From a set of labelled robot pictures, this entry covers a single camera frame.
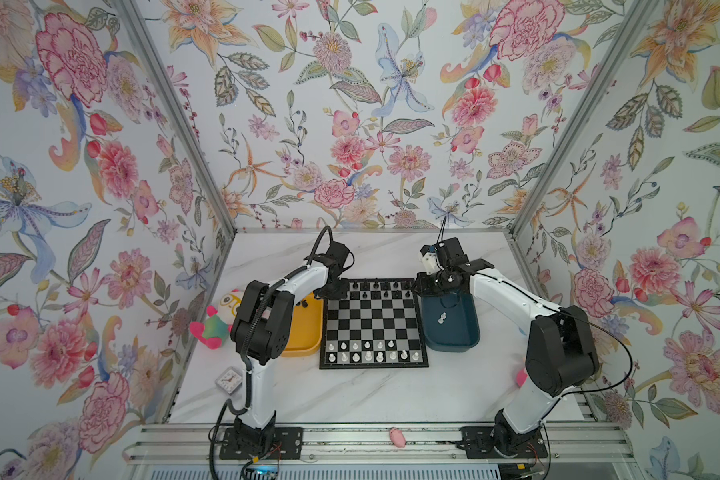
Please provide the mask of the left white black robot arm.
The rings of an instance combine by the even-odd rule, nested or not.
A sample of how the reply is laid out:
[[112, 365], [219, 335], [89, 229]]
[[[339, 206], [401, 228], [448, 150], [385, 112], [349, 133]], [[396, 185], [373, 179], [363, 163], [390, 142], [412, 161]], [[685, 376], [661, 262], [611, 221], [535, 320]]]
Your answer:
[[250, 282], [238, 306], [230, 339], [245, 367], [245, 402], [226, 409], [235, 416], [232, 440], [256, 453], [266, 452], [274, 442], [276, 411], [269, 366], [288, 343], [293, 313], [298, 303], [314, 296], [340, 300], [349, 290], [342, 277], [352, 256], [346, 245], [333, 238], [329, 226], [322, 228], [305, 263], [273, 283]]

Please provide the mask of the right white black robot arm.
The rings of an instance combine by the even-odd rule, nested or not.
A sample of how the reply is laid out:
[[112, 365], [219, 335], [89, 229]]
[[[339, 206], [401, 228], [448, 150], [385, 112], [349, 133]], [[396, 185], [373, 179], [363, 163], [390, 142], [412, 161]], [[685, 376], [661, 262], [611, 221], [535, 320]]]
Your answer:
[[423, 271], [414, 291], [423, 297], [451, 292], [482, 300], [527, 334], [528, 375], [514, 399], [499, 410], [491, 445], [507, 458], [519, 454], [563, 396], [599, 369], [589, 317], [581, 308], [563, 307], [509, 280], [484, 259], [471, 260], [455, 237], [420, 249]]

